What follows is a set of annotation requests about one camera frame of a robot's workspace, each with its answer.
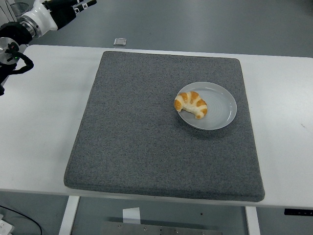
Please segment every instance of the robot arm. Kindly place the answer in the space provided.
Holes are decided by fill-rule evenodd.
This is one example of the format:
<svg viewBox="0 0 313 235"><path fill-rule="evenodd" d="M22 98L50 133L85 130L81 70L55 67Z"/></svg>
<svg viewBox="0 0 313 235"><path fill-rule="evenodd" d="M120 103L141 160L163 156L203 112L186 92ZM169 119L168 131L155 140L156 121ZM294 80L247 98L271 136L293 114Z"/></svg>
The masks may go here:
<svg viewBox="0 0 313 235"><path fill-rule="evenodd" d="M23 14L18 22L0 27L0 84L11 74L29 71L33 62L21 52L19 46L29 44L50 30L59 30L76 18L76 14L96 4L96 0L35 0L33 9ZM19 59L25 66L14 70ZM4 88L0 85L0 95Z"/></svg>

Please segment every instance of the cable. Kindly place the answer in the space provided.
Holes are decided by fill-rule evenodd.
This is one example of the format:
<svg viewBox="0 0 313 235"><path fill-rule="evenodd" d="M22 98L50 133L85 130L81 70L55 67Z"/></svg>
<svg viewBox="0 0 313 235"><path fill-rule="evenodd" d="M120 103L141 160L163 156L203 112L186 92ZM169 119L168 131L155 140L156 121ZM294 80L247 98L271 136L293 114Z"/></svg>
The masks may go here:
<svg viewBox="0 0 313 235"><path fill-rule="evenodd" d="M43 230L41 229L41 226L40 226L35 220L33 220L32 218L29 218L27 215L24 215L24 214L22 214L22 213L19 213L19 212L15 211L15 210L12 210L12 209L8 208L8 207L4 207L4 206L1 206L1 205L0 205L0 207L5 208L5 209L7 209L7 210L9 210L9 211L15 212L15 213L17 213L17 214L20 214L20 215L26 217L27 219L33 221L33 222L39 227L39 229L40 229L40 235L43 235Z"/></svg>
<svg viewBox="0 0 313 235"><path fill-rule="evenodd" d="M8 2L5 1L5 4L6 4L6 7L8 8L8 11L9 11L11 17L12 17L12 20L14 20L14 17L12 16L11 11L10 11L9 6L8 6Z"/></svg>

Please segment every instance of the floor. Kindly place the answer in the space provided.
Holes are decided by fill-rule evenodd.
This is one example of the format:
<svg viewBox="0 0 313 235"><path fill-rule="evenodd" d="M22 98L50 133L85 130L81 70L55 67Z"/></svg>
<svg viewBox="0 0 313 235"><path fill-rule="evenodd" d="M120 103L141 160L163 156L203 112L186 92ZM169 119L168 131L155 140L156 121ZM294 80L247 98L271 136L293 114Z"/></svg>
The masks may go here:
<svg viewBox="0 0 313 235"><path fill-rule="evenodd" d="M112 48L115 38L126 38L124 48L131 49L313 57L313 1L98 0L69 25L48 32L32 44ZM0 193L0 205L33 216L43 225L45 235L57 234L66 200L63 196ZM72 234L99 234L101 221L121 221L123 208L137 206L150 224L209 228L218 215L221 220L216 228L224 234L231 234L234 221L233 232L247 234L241 208L195 204L162 207L155 202L99 198L81 198ZM285 216L283 209L258 208L257 212L261 235L306 235L313 231L312 217ZM21 223L19 216L14 219L14 235L39 234L36 227Z"/></svg>

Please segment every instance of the metal plate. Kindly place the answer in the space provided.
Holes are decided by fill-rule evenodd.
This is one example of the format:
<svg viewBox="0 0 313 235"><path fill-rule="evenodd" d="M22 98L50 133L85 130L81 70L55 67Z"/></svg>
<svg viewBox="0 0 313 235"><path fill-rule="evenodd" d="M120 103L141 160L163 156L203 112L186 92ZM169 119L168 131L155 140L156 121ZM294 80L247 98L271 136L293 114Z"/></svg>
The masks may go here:
<svg viewBox="0 0 313 235"><path fill-rule="evenodd" d="M103 235L222 235L220 231L204 229L187 229L145 224L126 224L119 222L103 222Z"/></svg>
<svg viewBox="0 0 313 235"><path fill-rule="evenodd" d="M16 43L18 45L18 43L11 38L0 38L0 64L12 65L19 60L12 57L10 53L5 53L10 43Z"/></svg>
<svg viewBox="0 0 313 235"><path fill-rule="evenodd" d="M126 39L125 38L116 38L113 43L114 46L125 46Z"/></svg>

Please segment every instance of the plate rim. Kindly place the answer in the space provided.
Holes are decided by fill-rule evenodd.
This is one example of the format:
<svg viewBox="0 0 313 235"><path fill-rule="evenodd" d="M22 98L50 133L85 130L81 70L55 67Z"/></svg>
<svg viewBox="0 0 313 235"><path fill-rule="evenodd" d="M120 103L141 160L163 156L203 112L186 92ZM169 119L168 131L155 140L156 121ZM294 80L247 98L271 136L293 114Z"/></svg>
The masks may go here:
<svg viewBox="0 0 313 235"><path fill-rule="evenodd" d="M213 130L219 130L219 129L222 129L222 128L228 126L228 125L235 119L235 117L236 117L236 114L237 114L237 102L236 102L234 96L233 96L226 88L224 88L224 87L222 87L222 86L220 86L220 85L218 85L218 84L216 84L216 83L213 83L213 82L204 82L204 81L203 81L203 82L193 82L193 83L189 83L189 84L187 84L186 86L184 86L183 88L181 88L181 90L177 93L177 95L179 95L179 94L181 93L181 91L182 91L184 88L186 88L187 86L190 86L190 85L193 85L193 84L197 84L197 83L214 84L215 86L218 86L218 87L220 87L222 90L226 91L226 92L232 97L232 99L233 99L233 101L234 101L234 107L235 107L235 114L234 114L234 117L233 117L232 120L231 120L228 124L226 124L225 126L222 126L222 127L219 127L219 128L213 128L213 129L211 129L211 128L210 128L210 129L207 129L207 128L204 129L204 128L196 127L196 126L190 124L189 122L187 122L187 121L181 116L181 114L180 114L181 111L180 111L180 112L177 111L177 113L179 114L180 118L181 118L184 122L186 122L188 125L190 125L190 126L196 128L196 129L198 129L198 130L213 131Z"/></svg>

